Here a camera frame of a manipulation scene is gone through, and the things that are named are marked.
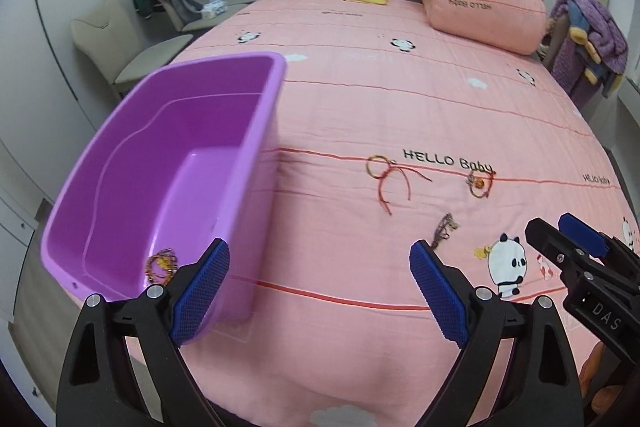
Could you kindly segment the right hand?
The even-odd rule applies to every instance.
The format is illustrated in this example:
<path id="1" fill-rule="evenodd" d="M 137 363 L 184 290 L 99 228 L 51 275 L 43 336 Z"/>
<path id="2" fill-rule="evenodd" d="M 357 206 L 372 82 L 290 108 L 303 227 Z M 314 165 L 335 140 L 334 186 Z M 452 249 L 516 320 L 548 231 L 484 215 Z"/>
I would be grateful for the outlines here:
<path id="1" fill-rule="evenodd" d="M 582 397 L 591 398 L 589 408 L 597 417 L 602 416 L 612 407 L 631 377 L 629 369 L 617 367 L 608 378 L 605 378 L 601 366 L 603 361 L 611 360 L 610 350 L 602 341 L 599 341 L 592 348 L 578 375 Z"/>

